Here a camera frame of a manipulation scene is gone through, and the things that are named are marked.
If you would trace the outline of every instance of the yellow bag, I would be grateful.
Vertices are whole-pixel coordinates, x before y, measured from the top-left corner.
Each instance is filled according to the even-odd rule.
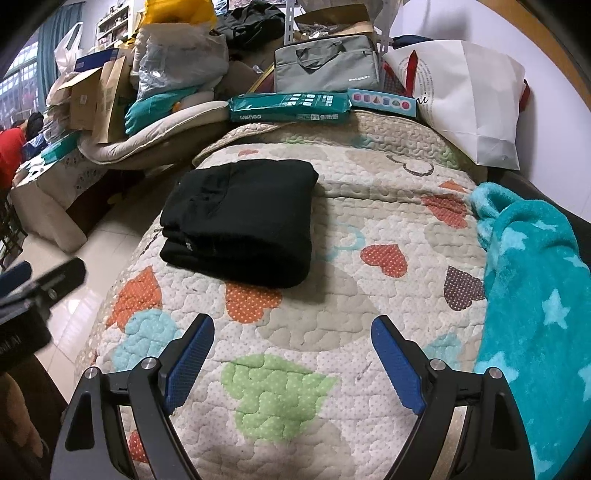
[[[212,0],[146,0],[144,25],[150,23],[216,22]]]

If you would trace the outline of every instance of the bed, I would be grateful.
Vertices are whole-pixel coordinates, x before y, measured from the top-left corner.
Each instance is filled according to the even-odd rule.
[[[171,416],[202,478],[381,480],[416,417],[371,345],[371,322],[387,314],[427,356],[472,370],[486,256],[467,198],[486,171],[430,128],[367,111],[344,125],[243,125],[193,162],[253,158],[297,158],[319,174],[307,279],[270,290],[169,266],[156,218],[108,293],[76,375],[131,368],[208,313],[214,345]],[[131,411],[122,417],[149,478]],[[461,425],[460,413],[447,461]],[[445,476],[440,465],[434,478]]]

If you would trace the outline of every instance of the white floor tile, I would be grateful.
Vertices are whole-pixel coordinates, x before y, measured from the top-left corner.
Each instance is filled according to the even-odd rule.
[[[75,253],[86,264],[86,282],[52,308],[48,328],[53,342],[36,353],[67,401],[78,381],[73,362],[88,340],[100,304],[182,173],[172,170],[142,182],[105,216]],[[17,262],[28,261],[33,277],[71,258],[35,235],[25,239],[23,250]]]
[[[126,237],[122,233],[95,230],[75,253],[86,264],[86,286],[102,297],[106,296],[123,268],[120,262],[113,261],[113,254]]]
[[[62,252],[56,245],[35,235],[28,235],[22,244],[22,253],[14,265],[28,261],[33,268],[33,278],[64,263],[70,255]]]
[[[64,308],[71,313],[56,345],[69,360],[76,360],[88,340],[102,301],[103,296],[88,287],[80,288],[63,300]]]
[[[51,309],[51,317],[47,322],[47,328],[49,328],[53,342],[56,345],[59,343],[71,316],[72,314],[67,311],[67,307],[62,304]]]
[[[37,360],[41,362],[41,365],[45,367],[45,370],[49,369],[49,365],[51,364],[51,360],[53,359],[53,354],[56,353],[56,344],[50,342],[45,348],[39,350],[35,353]]]
[[[74,393],[74,362],[58,349],[51,359],[47,372],[66,401],[69,402]]]

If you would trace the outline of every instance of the black hair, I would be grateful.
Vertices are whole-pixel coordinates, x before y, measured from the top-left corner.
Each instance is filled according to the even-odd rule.
[[[25,132],[27,141],[31,141],[33,138],[39,135],[41,130],[43,130],[43,114],[39,112],[33,112],[29,117],[27,130]]]

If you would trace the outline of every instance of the green heart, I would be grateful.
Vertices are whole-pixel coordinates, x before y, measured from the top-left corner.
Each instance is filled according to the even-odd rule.
[[[222,385],[236,400],[236,428],[245,437],[291,440],[320,411],[337,379],[279,356],[242,356],[222,371]]]

